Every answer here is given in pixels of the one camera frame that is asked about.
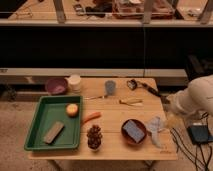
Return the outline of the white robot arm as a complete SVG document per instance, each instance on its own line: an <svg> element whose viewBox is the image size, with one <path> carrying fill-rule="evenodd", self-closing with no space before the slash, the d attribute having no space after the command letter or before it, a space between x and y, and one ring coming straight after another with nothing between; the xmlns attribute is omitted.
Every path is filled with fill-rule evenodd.
<svg viewBox="0 0 213 171"><path fill-rule="evenodd" d="M186 117L200 111L213 116L213 75L193 79L184 90L176 92L170 101L170 109Z"/></svg>

